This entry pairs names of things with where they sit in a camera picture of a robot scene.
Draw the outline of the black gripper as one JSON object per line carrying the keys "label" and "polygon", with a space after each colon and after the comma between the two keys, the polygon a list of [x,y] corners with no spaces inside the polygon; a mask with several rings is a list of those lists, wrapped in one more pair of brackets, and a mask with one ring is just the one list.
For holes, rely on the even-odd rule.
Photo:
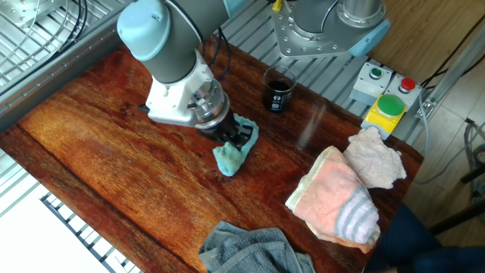
{"label": "black gripper", "polygon": [[249,125],[238,125],[233,112],[229,110],[224,119],[217,125],[208,129],[198,129],[197,133],[215,143],[228,144],[240,149],[251,139],[253,127]]}

